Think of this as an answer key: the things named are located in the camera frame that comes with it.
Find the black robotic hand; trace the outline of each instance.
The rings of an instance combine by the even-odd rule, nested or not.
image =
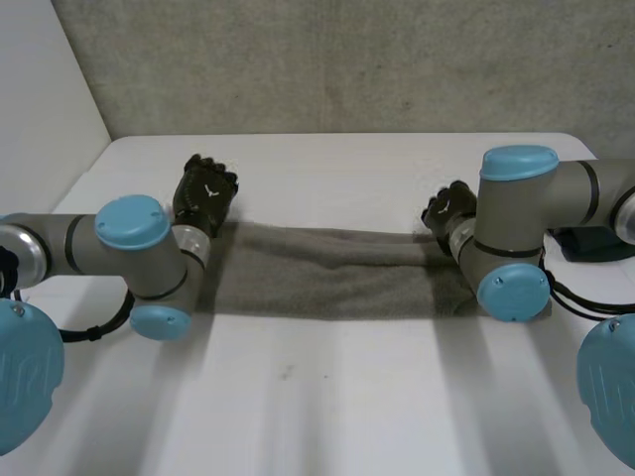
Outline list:
[[[457,219],[473,216],[476,216],[476,195],[466,183],[457,180],[430,199],[421,219],[432,230],[444,253],[450,256],[448,240],[452,225]]]
[[[237,192],[238,176],[224,164],[199,154],[192,156],[175,192],[175,225],[194,226],[215,238]]]

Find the light blue joint cap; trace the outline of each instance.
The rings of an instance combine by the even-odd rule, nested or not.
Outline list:
[[[478,303],[498,320],[527,322],[549,302],[550,287],[540,268],[527,263],[501,266],[478,286]]]
[[[44,421],[64,374],[56,325],[25,302],[0,299],[0,455],[24,443]]]
[[[606,447],[635,469],[635,314],[600,322],[577,352],[577,390]]]
[[[191,317],[166,305],[140,305],[132,309],[130,324],[149,339],[178,340],[190,330]]]
[[[153,197],[127,195],[99,210],[95,233],[103,244],[116,250],[146,250],[170,233],[170,219]]]
[[[552,171],[559,162],[558,154],[549,147],[497,147],[485,153],[480,176],[492,181],[530,179]]]

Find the black cable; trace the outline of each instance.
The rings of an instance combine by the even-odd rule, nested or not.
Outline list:
[[[549,280],[549,285],[551,287],[551,296],[555,302],[561,305],[564,309],[569,312],[578,315],[579,317],[583,317],[585,319],[593,320],[596,322],[601,322],[604,319],[610,317],[602,317],[600,315],[593,315],[583,312],[579,309],[576,309],[569,305],[567,302],[563,300],[566,298],[571,302],[575,303],[579,307],[584,310],[588,310],[594,312],[596,314],[606,314],[608,316],[627,314],[631,312],[635,312],[635,303],[633,304],[613,304],[607,302],[596,302],[594,300],[586,299],[584,297],[578,296],[572,290],[570,290],[567,286],[563,285],[559,281],[556,280],[554,274],[545,268],[545,254],[540,259],[539,267],[545,272],[547,275],[547,279]]]
[[[22,300],[22,295],[20,291],[15,290],[13,292],[14,300]],[[95,325],[94,327],[90,327],[86,330],[64,330],[60,329],[60,336],[62,337],[62,342],[64,343],[72,343],[72,342],[83,342],[89,340],[94,342],[95,340],[99,340],[106,334],[114,332],[119,327],[121,327],[130,317],[130,312],[135,304],[135,297],[130,293],[130,291],[126,292],[126,298],[123,300],[121,307],[112,316],[112,318],[103,325]]]
[[[594,320],[595,322],[601,322],[604,319],[606,319],[607,317],[600,317],[597,315],[591,315],[591,314],[587,314],[585,312],[582,312],[581,310],[577,310],[574,307],[571,307],[570,305],[568,305],[566,302],[564,302],[562,300],[562,298],[560,296],[558,296],[553,290],[551,292],[552,298],[554,299],[555,302],[557,302],[559,305],[561,305],[564,309],[568,310],[570,313],[575,314],[579,317],[583,317],[585,319],[588,320]]]

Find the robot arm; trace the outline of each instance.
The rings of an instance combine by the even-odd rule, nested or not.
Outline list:
[[[550,283],[538,267],[546,231],[607,226],[635,243],[634,184],[630,161],[559,163],[546,147],[501,147],[484,156],[478,200],[456,182],[423,219],[489,314],[527,321],[549,301]]]
[[[60,275],[121,276],[135,298],[133,328],[174,340],[188,330],[210,240],[237,192],[237,176],[194,156],[177,189],[175,221],[161,204],[129,195],[96,215],[14,214],[0,221],[0,294]]]

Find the white table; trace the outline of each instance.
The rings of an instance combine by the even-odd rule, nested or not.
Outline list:
[[[476,189],[483,153],[521,143],[593,158],[562,134],[128,138],[58,211],[95,212],[126,193],[169,201],[186,159],[201,152],[239,174],[231,219],[410,233],[441,186],[463,179]],[[632,260],[571,265],[548,245],[548,266],[575,291],[633,300]],[[84,329],[109,318],[123,290],[115,278],[57,278],[30,300],[59,326]],[[632,474],[577,396],[575,355],[592,323],[558,310],[530,325],[421,313],[384,322],[217,315],[178,343],[126,326],[71,344],[49,418],[0,460],[0,474]]]

